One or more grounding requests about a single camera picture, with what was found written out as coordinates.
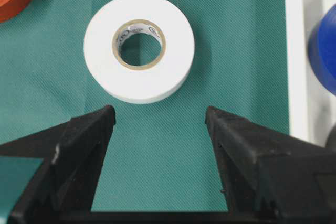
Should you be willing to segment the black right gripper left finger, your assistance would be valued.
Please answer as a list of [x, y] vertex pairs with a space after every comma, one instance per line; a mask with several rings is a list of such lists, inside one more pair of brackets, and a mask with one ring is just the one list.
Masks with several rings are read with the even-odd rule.
[[91, 212], [116, 124], [106, 105], [1, 145], [1, 223], [60, 223]]

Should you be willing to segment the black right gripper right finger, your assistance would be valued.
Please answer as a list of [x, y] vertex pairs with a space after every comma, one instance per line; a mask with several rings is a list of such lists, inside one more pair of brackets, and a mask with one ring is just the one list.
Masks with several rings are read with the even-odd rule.
[[335, 151], [213, 106], [205, 123], [229, 212], [335, 223]]

